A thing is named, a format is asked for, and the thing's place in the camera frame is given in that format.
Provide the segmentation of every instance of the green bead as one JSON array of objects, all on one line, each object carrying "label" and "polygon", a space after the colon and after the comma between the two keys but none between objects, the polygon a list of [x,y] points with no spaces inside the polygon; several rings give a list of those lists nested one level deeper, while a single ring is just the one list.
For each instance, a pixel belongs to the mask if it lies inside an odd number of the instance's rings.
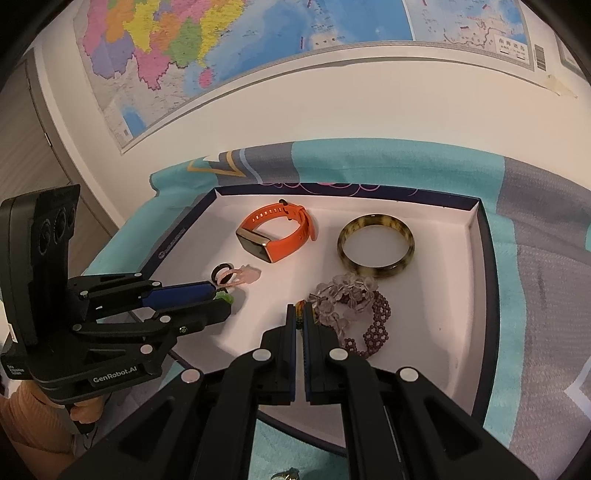
[{"label": "green bead", "polygon": [[223,290],[218,290],[217,291],[217,293],[216,293],[216,299],[224,299],[230,305],[232,303],[234,303],[234,297],[232,297],[232,295],[230,295],[227,291],[223,291]]}]

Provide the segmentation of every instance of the colorful map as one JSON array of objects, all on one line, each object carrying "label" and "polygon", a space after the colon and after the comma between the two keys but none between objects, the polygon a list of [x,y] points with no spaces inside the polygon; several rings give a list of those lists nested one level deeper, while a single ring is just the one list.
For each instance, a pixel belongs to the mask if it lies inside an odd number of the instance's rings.
[{"label": "colorful map", "polygon": [[517,0],[82,0],[74,30],[125,148],[243,74],[325,48],[434,44],[530,65]]}]

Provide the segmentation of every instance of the metal screw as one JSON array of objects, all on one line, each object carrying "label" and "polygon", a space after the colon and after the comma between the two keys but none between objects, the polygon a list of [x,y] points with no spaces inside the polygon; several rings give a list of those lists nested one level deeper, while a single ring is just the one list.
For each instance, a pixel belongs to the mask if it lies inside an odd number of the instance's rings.
[{"label": "metal screw", "polygon": [[346,360],[349,354],[347,353],[347,350],[343,348],[333,348],[329,352],[329,356],[332,358],[332,360],[342,361]]},{"label": "metal screw", "polygon": [[257,362],[266,362],[267,360],[269,360],[271,358],[271,352],[269,350],[267,350],[266,348],[259,348],[258,350],[255,350],[252,353],[252,357]]},{"label": "metal screw", "polygon": [[189,368],[181,373],[181,380],[185,383],[195,383],[199,378],[201,378],[201,374],[199,370],[195,370],[194,368]]},{"label": "metal screw", "polygon": [[418,380],[418,372],[414,368],[403,368],[398,375],[400,375],[400,378],[405,382],[414,382]]}]

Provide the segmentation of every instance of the cabinet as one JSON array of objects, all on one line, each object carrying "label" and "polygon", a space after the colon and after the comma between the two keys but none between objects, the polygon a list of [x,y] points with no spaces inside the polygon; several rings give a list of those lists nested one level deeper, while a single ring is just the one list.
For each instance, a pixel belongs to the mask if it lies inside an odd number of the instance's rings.
[{"label": "cabinet", "polygon": [[0,202],[35,190],[79,183],[69,274],[80,275],[116,227],[82,181],[63,147],[27,55],[0,91]]}]

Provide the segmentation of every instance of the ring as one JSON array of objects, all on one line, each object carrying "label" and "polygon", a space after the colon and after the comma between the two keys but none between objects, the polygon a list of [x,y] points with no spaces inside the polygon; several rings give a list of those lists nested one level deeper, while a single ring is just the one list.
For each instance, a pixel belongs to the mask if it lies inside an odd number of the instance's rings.
[{"label": "ring", "polygon": [[[234,266],[232,264],[230,264],[230,263],[221,263],[216,268],[213,269],[213,271],[212,271],[212,283],[214,285],[217,284],[217,280],[216,280],[217,274],[220,273],[225,268],[227,268],[228,270],[231,270],[231,269],[234,268]],[[233,275],[234,275],[234,273],[230,273],[229,275],[226,275],[225,277],[223,277],[220,280],[220,285],[224,285],[225,283],[228,283],[232,279],[232,276]]]}]

